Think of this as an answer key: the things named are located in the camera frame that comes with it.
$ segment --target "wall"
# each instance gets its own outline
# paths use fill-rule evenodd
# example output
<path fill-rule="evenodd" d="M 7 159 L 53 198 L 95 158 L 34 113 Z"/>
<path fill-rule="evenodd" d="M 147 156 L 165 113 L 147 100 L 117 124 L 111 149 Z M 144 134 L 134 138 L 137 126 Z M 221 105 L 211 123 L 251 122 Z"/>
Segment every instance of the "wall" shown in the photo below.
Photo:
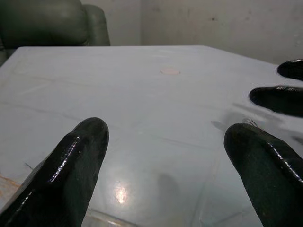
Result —
<path fill-rule="evenodd" d="M 81 0 L 105 12 L 111 45 L 141 44 L 140 0 Z"/>
<path fill-rule="evenodd" d="M 281 63 L 303 58 L 302 0 L 142 0 L 142 44 L 202 44 Z"/>

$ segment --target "white table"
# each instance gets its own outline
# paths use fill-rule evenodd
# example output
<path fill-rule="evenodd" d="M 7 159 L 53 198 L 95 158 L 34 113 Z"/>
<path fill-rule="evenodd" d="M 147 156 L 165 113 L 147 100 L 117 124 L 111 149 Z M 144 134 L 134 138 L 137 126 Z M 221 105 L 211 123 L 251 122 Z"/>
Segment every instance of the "white table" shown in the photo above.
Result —
<path fill-rule="evenodd" d="M 302 156 L 292 139 L 302 120 L 248 99 L 277 84 L 303 86 L 204 46 L 19 48 L 0 68 L 0 174 L 22 183 L 74 126 L 99 117 L 110 143 L 91 209 L 148 227 L 260 227 L 223 136 L 250 118 Z M 0 207 L 16 189 L 8 179 Z"/>

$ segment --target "shiny black glove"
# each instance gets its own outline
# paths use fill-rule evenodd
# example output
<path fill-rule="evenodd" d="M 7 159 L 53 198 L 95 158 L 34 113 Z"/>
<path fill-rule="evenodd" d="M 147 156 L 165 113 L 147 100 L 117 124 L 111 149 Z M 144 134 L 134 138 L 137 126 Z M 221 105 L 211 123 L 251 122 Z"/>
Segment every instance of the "shiny black glove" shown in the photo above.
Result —
<path fill-rule="evenodd" d="M 80 227 L 107 144 L 99 118 L 82 121 L 23 182 L 0 214 L 1 227 Z"/>
<path fill-rule="evenodd" d="M 286 62 L 277 71 L 303 80 L 303 60 Z M 302 88 L 259 87 L 250 92 L 250 99 L 274 112 L 303 117 Z M 224 147 L 263 226 L 302 227 L 301 157 L 284 141 L 245 123 L 226 131 Z"/>

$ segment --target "leather armchair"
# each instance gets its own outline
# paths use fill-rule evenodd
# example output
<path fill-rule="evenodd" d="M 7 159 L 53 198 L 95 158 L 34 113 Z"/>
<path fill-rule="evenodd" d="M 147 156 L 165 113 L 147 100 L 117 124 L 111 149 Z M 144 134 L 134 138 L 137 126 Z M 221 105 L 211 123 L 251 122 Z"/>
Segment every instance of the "leather armchair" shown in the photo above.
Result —
<path fill-rule="evenodd" d="M 0 0 L 0 66 L 21 46 L 109 46 L 104 11 L 79 0 Z"/>

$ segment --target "scratch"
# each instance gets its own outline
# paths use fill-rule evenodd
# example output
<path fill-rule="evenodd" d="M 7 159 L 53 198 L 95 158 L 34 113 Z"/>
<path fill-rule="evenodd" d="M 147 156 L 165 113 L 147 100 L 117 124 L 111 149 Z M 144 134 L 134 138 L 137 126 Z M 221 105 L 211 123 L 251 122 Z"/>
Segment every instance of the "scratch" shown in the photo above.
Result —
<path fill-rule="evenodd" d="M 31 170 L 34 170 L 29 164 L 27 164 L 26 162 L 25 162 L 25 165 L 27 166 L 27 167 L 29 167 Z"/>
<path fill-rule="evenodd" d="M 18 93 L 18 95 L 19 95 L 19 96 L 22 96 L 22 95 L 25 95 L 25 94 L 27 94 L 27 93 L 35 92 L 36 90 L 40 90 L 40 89 L 42 89 L 42 88 L 45 88 L 45 87 L 49 86 L 49 84 L 50 84 L 50 83 L 41 84 L 41 85 L 35 86 L 35 87 L 31 88 L 31 89 L 28 89 L 28 90 L 26 90 L 26 91 L 23 91 L 23 92 Z"/>

